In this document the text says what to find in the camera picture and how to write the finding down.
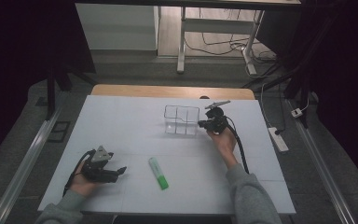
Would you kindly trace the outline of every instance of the person's left hand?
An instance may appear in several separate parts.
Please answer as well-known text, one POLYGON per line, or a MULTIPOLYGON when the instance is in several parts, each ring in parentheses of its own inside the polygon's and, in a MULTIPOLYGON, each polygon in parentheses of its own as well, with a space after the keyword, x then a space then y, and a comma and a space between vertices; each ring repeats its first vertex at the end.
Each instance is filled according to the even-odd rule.
POLYGON ((94 189, 96 189, 102 183, 91 182, 85 176, 83 176, 81 174, 81 168, 83 167, 83 164, 84 162, 82 161, 77 168, 76 175, 72 180, 72 184, 69 189, 85 197, 88 197, 94 191, 94 189))

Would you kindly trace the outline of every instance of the marker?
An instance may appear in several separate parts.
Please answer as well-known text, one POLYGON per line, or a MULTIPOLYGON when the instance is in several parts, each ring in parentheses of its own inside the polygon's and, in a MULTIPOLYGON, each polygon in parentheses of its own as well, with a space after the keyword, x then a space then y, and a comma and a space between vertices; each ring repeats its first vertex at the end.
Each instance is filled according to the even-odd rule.
POLYGON ((154 157, 150 158, 149 164, 150 164, 150 167, 152 168, 153 174, 155 175, 161 189, 167 189, 168 182, 165 179, 165 176, 162 173, 161 168, 158 165, 157 159, 154 157))

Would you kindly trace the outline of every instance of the sleeve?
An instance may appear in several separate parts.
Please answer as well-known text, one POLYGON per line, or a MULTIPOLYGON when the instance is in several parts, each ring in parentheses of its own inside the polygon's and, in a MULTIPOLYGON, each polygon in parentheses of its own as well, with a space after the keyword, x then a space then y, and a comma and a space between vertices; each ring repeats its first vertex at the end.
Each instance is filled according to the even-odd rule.
POLYGON ((226 178, 238 223, 282 223, 268 193, 254 174, 248 175, 236 164, 227 171, 226 178))
POLYGON ((37 224, 66 224, 79 223, 83 217, 80 213, 80 205, 86 198, 74 191, 68 190, 61 201, 46 206, 43 213, 37 219, 37 224))

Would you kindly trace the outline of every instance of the hand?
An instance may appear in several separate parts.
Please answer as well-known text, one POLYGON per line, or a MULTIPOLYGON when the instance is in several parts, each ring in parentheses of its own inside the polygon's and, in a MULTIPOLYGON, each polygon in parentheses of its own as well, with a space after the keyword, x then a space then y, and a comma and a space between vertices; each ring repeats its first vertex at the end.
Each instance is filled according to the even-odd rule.
POLYGON ((76 175, 72 180, 72 184, 69 189, 85 197, 88 197, 94 191, 94 189, 100 186, 102 183, 91 182, 85 176, 83 176, 81 174, 81 168, 83 167, 83 164, 84 162, 82 161, 77 168, 76 175))
POLYGON ((237 159, 233 153, 234 147, 237 144, 237 140, 235 139, 235 136, 231 130, 229 128, 225 128, 225 130, 223 130, 223 132, 220 134, 215 134, 209 131, 207 133, 212 138, 214 144, 220 152, 226 167, 229 169, 237 164, 237 159))

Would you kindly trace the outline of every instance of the clear plastic box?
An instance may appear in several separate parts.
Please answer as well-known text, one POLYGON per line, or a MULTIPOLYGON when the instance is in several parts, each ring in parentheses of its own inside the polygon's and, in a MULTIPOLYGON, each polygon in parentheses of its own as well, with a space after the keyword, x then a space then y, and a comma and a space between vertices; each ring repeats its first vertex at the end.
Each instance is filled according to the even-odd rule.
POLYGON ((200 109, 193 106, 166 105, 165 133, 195 135, 200 119, 200 109))

